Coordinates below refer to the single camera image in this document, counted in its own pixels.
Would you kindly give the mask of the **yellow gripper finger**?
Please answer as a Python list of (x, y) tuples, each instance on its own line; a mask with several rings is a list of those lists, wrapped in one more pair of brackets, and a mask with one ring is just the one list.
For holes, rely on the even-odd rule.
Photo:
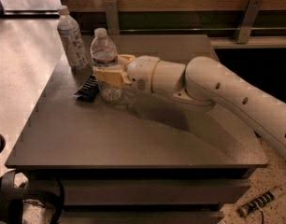
[(132, 84), (127, 72), (118, 66), (95, 67), (93, 73), (99, 81), (106, 82), (117, 88)]
[(134, 60), (136, 57), (130, 54), (119, 54), (118, 55), (118, 64), (123, 68), (126, 68), (128, 64)]

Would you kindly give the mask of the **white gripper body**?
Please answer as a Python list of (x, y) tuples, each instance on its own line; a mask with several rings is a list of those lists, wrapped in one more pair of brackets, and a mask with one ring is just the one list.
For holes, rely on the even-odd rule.
[(158, 57), (140, 56), (128, 64), (127, 75), (133, 90), (151, 93), (152, 76), (159, 61)]

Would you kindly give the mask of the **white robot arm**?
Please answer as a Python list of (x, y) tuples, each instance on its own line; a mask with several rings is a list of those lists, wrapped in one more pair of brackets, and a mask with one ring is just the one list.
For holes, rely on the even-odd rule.
[(96, 66), (93, 73), (109, 85), (128, 87), (189, 109), (206, 112), (221, 105), (286, 158), (286, 104), (209, 57), (195, 57), (182, 64), (152, 56), (121, 55), (117, 64)]

